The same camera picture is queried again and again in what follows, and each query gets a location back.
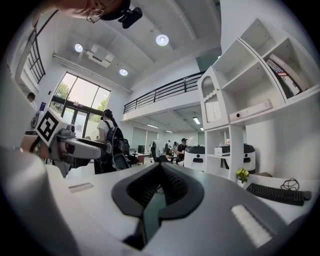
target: white shelving unit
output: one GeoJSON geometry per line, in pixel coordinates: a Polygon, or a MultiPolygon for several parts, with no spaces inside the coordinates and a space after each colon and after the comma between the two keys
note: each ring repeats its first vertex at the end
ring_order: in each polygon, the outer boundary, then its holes
{"type": "Polygon", "coordinates": [[[205,171],[236,181],[243,167],[243,126],[256,124],[303,108],[317,100],[320,69],[306,49],[285,31],[259,19],[254,20],[240,38],[221,55],[198,81],[203,128],[206,133],[205,171]],[[282,80],[266,61],[275,54],[290,66],[308,89],[296,96],[286,91],[282,80]],[[229,115],[270,100],[272,108],[230,122],[229,115]],[[219,143],[230,137],[230,155],[214,155],[219,143]],[[221,168],[226,160],[229,169],[221,168]]]}

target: book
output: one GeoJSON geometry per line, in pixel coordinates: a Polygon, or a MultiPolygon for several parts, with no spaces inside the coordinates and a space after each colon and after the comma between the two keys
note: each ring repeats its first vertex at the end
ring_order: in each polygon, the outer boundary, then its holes
{"type": "Polygon", "coordinates": [[[305,91],[310,88],[309,83],[306,78],[303,76],[299,76],[289,65],[287,65],[282,59],[278,56],[271,54],[269,57],[275,64],[277,64],[280,68],[282,68],[296,83],[296,85],[301,89],[301,91],[305,91]]]}
{"type": "Polygon", "coordinates": [[[272,102],[268,98],[267,100],[265,100],[265,101],[263,101],[263,102],[261,102],[261,103],[259,103],[257,105],[254,105],[254,106],[251,106],[251,107],[242,109],[242,110],[240,110],[238,112],[230,114],[229,115],[230,122],[236,121],[236,120],[239,120],[239,119],[242,119],[242,118],[246,118],[246,117],[249,117],[249,116],[253,116],[255,114],[270,110],[272,108],[273,108],[272,102]]]}
{"type": "Polygon", "coordinates": [[[295,96],[300,93],[299,87],[295,84],[295,82],[287,75],[287,73],[279,67],[276,63],[274,63],[271,59],[268,59],[266,63],[269,67],[284,81],[286,86],[295,96]]]}

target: black shirt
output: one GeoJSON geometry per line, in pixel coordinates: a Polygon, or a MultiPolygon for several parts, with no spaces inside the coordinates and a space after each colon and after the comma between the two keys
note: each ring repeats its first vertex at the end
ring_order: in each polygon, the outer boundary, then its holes
{"type": "MultiPolygon", "coordinates": [[[[178,150],[179,152],[182,152],[182,151],[186,150],[187,147],[188,147],[187,144],[186,144],[186,145],[180,144],[180,145],[178,146],[178,149],[177,149],[177,150],[178,150]]],[[[179,154],[178,157],[179,157],[180,160],[184,160],[184,159],[185,159],[185,155],[184,155],[184,154],[179,154]]]]}

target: black keyboard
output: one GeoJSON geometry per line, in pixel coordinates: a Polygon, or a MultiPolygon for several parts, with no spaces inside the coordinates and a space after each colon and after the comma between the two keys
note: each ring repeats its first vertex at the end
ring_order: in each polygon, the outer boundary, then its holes
{"type": "Polygon", "coordinates": [[[252,193],[257,197],[284,204],[303,206],[305,203],[305,195],[303,191],[280,189],[255,183],[251,183],[246,188],[246,191],[252,193]]]}

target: ceiling light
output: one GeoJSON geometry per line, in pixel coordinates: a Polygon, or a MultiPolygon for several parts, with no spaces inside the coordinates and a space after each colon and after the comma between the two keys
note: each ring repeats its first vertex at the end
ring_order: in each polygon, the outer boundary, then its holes
{"type": "Polygon", "coordinates": [[[156,43],[160,46],[166,46],[169,43],[169,37],[165,34],[160,34],[156,37],[156,43]]]}
{"type": "Polygon", "coordinates": [[[120,73],[121,76],[127,76],[128,75],[128,71],[126,69],[124,69],[124,68],[120,69],[119,73],[120,73]]]}
{"type": "Polygon", "coordinates": [[[156,126],[154,126],[154,125],[152,125],[152,124],[148,124],[148,123],[147,123],[146,125],[147,125],[147,126],[150,126],[150,127],[153,127],[153,128],[157,128],[157,129],[159,128],[159,127],[156,127],[156,126]]]}
{"type": "Polygon", "coordinates": [[[77,43],[77,44],[74,46],[74,49],[75,49],[76,52],[81,53],[84,48],[82,47],[82,45],[81,45],[80,43],[77,43]]]}
{"type": "Polygon", "coordinates": [[[198,119],[197,117],[194,117],[193,120],[195,121],[195,123],[196,123],[197,125],[201,125],[201,123],[199,122],[199,119],[198,119]]]}

